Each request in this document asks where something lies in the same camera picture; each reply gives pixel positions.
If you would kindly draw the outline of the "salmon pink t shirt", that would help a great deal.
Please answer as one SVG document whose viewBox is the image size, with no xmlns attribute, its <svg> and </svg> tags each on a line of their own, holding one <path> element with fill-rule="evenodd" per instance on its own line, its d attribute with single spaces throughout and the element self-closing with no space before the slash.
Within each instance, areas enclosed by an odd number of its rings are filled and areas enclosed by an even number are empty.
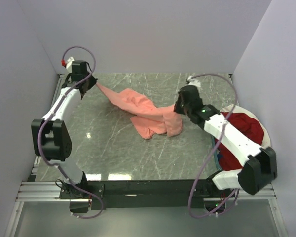
<svg viewBox="0 0 296 237">
<path fill-rule="evenodd" d="M 155 134 L 173 137 L 181 133 L 183 123 L 174 112 L 174 105 L 156 107 L 146 96 L 130 88 L 115 92 L 101 84 L 97 87 L 112 104 L 133 115 L 130 120 L 143 139 L 151 139 Z"/>
</svg>

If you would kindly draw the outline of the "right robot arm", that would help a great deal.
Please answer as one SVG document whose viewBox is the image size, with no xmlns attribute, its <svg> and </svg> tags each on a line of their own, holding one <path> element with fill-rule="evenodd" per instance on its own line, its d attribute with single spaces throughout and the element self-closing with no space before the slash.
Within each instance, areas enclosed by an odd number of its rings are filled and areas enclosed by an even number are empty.
<svg viewBox="0 0 296 237">
<path fill-rule="evenodd" d="M 205 105 L 196 86 L 187 85 L 178 92 L 174 112 L 187 115 L 190 121 L 224 145 L 239 161 L 241 168 L 212 175 L 207 193 L 218 197 L 225 189 L 243 189 L 250 195 L 270 184 L 278 176 L 276 153 L 243 135 L 212 105 Z"/>
</svg>

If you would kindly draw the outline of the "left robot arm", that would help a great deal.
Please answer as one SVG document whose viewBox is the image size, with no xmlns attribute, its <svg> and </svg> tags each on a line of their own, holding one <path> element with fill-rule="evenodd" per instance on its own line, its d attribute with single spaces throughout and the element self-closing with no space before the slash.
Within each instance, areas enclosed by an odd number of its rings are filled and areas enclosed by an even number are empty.
<svg viewBox="0 0 296 237">
<path fill-rule="evenodd" d="M 68 71 L 60 94 L 51 109 L 41 119 L 31 123 L 34 151 L 48 166 L 60 171 L 63 178 L 56 180 L 61 193 L 74 198 L 84 198 L 89 193 L 85 173 L 69 160 L 72 141 L 66 127 L 73 109 L 97 82 L 90 75 L 88 62 L 69 58 L 63 62 Z"/>
</svg>

